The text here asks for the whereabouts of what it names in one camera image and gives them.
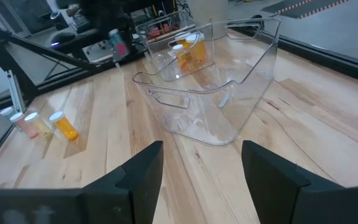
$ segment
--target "wooden table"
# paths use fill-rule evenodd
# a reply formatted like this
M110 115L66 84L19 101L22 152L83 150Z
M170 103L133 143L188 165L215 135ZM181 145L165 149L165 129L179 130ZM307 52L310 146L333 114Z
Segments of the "wooden table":
M38 97L29 111L63 110L79 130L49 142L14 130L0 149L0 188L82 187L155 140L164 141L154 223L258 223L241 163L251 139L346 187L358 185L358 81L278 51L275 81L239 137L211 147L165 132L132 81L145 60Z

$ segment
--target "pink container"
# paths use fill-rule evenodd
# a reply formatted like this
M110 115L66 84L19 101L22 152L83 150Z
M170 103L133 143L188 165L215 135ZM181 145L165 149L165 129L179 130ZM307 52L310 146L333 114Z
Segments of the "pink container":
M29 138L32 139L38 136L38 132L35 130L35 128L31 126L31 124L27 124L24 121L23 113L17 113L11 116L10 120L12 123L16 124L16 126L18 126Z

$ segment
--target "wooden tabletop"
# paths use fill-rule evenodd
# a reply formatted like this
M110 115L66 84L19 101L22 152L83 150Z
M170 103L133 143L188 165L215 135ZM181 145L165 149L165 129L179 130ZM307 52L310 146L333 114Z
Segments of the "wooden tabletop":
M29 111L63 110L80 133L27 139L13 130L0 149L0 188L82 187L155 140L164 141L154 223L258 223L241 163L250 139L346 187L358 185L358 80L278 51L275 80L239 134L213 147L165 132L132 81L146 60L42 95Z

